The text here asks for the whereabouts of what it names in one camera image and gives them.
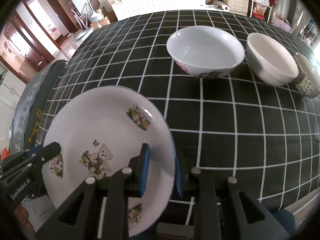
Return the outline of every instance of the doorway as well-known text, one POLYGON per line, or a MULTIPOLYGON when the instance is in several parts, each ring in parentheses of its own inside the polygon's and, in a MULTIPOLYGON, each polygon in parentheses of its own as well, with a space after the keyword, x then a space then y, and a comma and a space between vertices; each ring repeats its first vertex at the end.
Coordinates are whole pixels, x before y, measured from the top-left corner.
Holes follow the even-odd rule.
POLYGON ((4 36, 37 72, 54 60, 16 11, 4 29, 4 36))
POLYGON ((23 0, 23 4, 60 50, 68 35, 78 30, 58 0, 23 0))

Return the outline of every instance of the storage box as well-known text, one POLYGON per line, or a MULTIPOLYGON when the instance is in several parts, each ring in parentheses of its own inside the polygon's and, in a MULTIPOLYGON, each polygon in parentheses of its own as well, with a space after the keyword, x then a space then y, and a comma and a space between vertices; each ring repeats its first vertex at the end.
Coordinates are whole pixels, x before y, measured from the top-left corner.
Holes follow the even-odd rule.
POLYGON ((265 6, 269 6, 270 5, 269 0, 255 0, 255 2, 261 3, 261 4, 265 5, 265 6))
POLYGON ((247 13, 249 0, 222 0, 226 5, 229 6, 230 11, 247 13))
MULTIPOLYGON (((116 17, 116 14, 114 11, 111 11, 108 13, 107 17, 104 17, 102 20, 99 20, 99 24, 104 27, 109 25, 110 23, 116 22, 118 19, 116 17)), ((97 22, 93 22, 90 24, 91 27, 93 27, 93 30, 97 30, 99 28, 97 22)))

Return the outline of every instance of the teddy bear decal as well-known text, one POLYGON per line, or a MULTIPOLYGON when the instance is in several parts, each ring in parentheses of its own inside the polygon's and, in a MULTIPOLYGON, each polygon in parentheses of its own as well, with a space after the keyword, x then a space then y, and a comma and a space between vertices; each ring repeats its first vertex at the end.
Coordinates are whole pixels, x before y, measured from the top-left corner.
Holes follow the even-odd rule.
MULTIPOLYGON (((93 145, 97 147, 99 143, 95 140, 93 145)), ((90 153, 89 151, 85 151, 79 162, 86 166, 89 175, 96 179, 102 179, 103 177, 112 175, 112 170, 107 162, 112 159, 113 154, 109 150, 108 146, 106 144, 102 144, 98 152, 90 153)))
POLYGON ((134 228, 141 221, 142 203, 138 203, 128 211, 129 229, 134 228))

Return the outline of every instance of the paper towel roll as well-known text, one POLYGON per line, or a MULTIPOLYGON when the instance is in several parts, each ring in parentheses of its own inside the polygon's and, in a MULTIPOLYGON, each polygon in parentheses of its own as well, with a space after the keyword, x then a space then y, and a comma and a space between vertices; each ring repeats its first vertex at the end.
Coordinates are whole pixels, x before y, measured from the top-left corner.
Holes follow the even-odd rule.
POLYGON ((225 3, 221 2, 221 1, 218 1, 218 5, 221 6, 221 8, 222 8, 225 12, 230 11, 229 6, 226 5, 225 3))

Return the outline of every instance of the floral decal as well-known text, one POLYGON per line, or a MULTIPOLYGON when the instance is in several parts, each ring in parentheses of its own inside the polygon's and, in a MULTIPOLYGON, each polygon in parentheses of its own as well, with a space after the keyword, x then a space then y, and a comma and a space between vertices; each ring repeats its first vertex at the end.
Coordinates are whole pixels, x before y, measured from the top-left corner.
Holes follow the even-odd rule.
POLYGON ((63 177, 63 158, 61 154, 49 161, 49 170, 58 178, 63 177))
POLYGON ((129 108, 127 116, 142 130, 146 131, 150 126, 150 113, 147 110, 143 110, 137 104, 129 108))
POLYGON ((128 211, 129 229, 134 228, 141 221, 142 203, 135 205, 128 211))
POLYGON ((177 65, 179 66, 179 68, 181 68, 184 72, 187 72, 188 73, 188 69, 182 65, 180 62, 176 61, 177 65))
POLYGON ((102 144, 99 151, 90 153, 85 151, 79 162, 87 168, 88 174, 96 179, 102 179, 112 175, 112 170, 108 164, 108 160, 113 159, 113 154, 110 152, 106 144, 102 144))

